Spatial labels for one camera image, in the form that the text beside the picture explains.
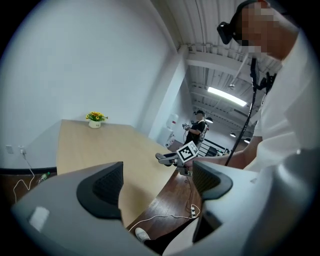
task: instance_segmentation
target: yellow flowers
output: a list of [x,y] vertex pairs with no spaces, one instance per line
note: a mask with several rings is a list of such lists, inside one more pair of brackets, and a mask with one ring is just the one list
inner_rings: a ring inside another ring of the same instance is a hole
[[90,119],[95,122],[101,122],[101,121],[104,121],[105,119],[108,119],[108,117],[104,116],[104,114],[100,112],[91,111],[90,114],[87,114],[85,116],[85,119]]

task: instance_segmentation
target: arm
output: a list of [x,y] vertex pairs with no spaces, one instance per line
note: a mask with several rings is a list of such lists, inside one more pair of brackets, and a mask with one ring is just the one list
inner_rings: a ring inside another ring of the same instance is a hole
[[199,135],[201,133],[201,131],[199,130],[194,130],[191,128],[188,128],[187,131],[189,131],[189,133],[195,134],[195,135]]
[[[238,169],[245,168],[257,156],[258,144],[262,141],[262,137],[253,136],[249,145],[242,151],[233,154],[228,166]],[[193,161],[204,161],[224,166],[228,159],[228,155],[223,156],[199,156],[185,163],[186,167],[191,167]]]

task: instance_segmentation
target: white flower pot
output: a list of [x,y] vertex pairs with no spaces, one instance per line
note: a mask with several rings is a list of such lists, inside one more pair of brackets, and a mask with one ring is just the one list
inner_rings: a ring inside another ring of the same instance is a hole
[[90,120],[90,121],[89,121],[89,126],[90,126],[91,128],[100,128],[101,122],[96,122],[96,121]]

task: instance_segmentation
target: wall socket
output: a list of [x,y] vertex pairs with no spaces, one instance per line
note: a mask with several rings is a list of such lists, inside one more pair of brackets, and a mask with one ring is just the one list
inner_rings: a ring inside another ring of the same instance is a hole
[[24,146],[18,146],[18,148],[20,150],[20,154],[25,155],[27,153]]
[[14,153],[11,145],[5,145],[5,150],[7,151],[8,154]]

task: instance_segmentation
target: fluorescent light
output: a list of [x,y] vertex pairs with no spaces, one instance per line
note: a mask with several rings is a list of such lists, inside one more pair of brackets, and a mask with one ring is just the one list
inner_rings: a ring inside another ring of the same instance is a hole
[[247,103],[246,103],[245,101],[243,101],[243,100],[241,100],[241,99],[239,99],[239,98],[237,98],[237,97],[235,97],[235,96],[232,96],[232,95],[230,95],[230,94],[228,94],[228,93],[226,93],[226,92],[224,92],[224,91],[222,91],[222,90],[218,90],[218,89],[209,87],[209,88],[208,88],[208,92],[209,92],[209,93],[213,93],[213,94],[215,94],[215,95],[218,95],[218,96],[220,96],[220,97],[223,97],[223,98],[225,98],[225,99],[227,99],[227,100],[229,100],[229,101],[232,101],[232,102],[234,102],[234,103],[237,103],[237,104],[239,104],[241,107],[244,107],[245,105],[247,105]]

